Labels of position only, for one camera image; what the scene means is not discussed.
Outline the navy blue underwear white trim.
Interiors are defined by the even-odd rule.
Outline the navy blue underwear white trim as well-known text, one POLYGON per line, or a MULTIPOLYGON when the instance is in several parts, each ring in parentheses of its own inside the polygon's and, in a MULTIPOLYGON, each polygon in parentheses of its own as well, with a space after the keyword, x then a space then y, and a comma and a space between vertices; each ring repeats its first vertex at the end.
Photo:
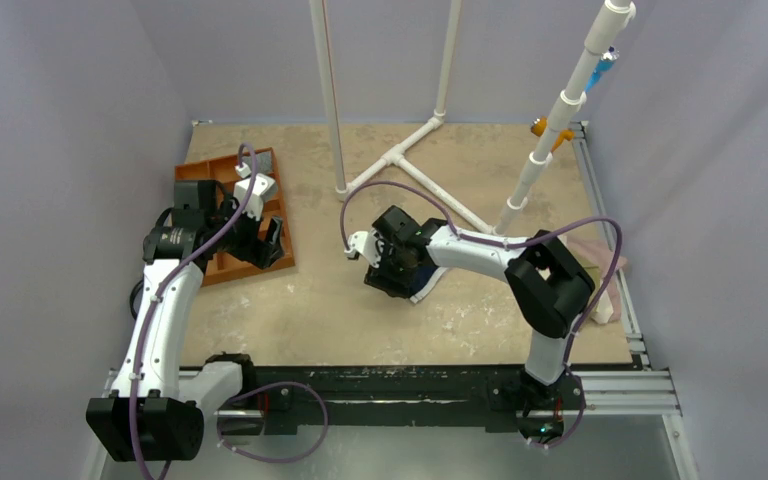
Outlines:
POLYGON ((420 267, 409 285, 408 299, 417 304, 426 298, 441 278, 448 272, 448 268, 438 266, 420 267))

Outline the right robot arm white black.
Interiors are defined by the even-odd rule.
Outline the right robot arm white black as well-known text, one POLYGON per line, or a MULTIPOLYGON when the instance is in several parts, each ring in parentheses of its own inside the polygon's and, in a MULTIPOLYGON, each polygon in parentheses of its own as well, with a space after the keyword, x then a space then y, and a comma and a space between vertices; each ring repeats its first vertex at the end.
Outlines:
POLYGON ((558 237, 498 237, 459 229, 444 219, 418 223, 389 207, 368 231, 346 240, 348 258, 364 258, 366 285, 417 302, 442 274, 459 269, 505 283, 532 329, 521 381, 524 399, 544 407, 561 391, 573 324, 584 313, 594 281, 558 237))

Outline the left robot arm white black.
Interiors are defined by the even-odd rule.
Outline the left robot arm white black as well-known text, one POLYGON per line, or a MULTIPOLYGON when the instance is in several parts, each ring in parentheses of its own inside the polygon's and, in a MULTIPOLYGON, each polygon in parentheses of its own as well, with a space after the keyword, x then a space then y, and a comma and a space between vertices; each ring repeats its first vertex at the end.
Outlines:
POLYGON ((261 227, 265 206, 277 192, 275 179, 264 174, 232 189, 216 180, 175 183, 172 207, 143 241, 142 292, 127 353, 109 392, 90 399, 85 414, 113 460, 192 460, 207 416, 224 401, 244 409, 257 399, 258 382, 244 373, 245 355, 216 354, 183 379, 181 352, 192 305, 215 254, 261 270, 283 257, 282 217, 261 227))

